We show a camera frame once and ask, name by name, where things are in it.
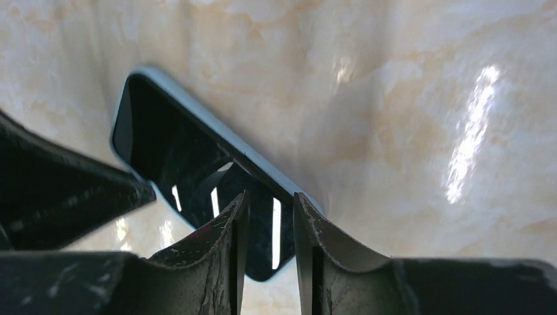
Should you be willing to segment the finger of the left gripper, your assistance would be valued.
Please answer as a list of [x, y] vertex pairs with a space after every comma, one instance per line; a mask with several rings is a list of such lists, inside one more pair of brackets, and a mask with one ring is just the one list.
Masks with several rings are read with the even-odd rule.
[[146, 182], [1, 113], [1, 250], [61, 249], [155, 200]]

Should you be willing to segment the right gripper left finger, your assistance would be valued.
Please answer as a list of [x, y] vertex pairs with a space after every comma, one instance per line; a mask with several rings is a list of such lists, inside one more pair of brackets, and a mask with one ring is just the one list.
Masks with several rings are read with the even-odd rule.
[[239, 314], [250, 195], [150, 258], [130, 252], [6, 251], [2, 314]]

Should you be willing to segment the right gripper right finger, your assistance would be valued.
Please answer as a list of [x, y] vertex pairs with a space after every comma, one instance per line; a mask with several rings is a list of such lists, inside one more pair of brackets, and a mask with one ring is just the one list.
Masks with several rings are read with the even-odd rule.
[[531, 259], [390, 258], [294, 196], [303, 314], [555, 314], [556, 269]]

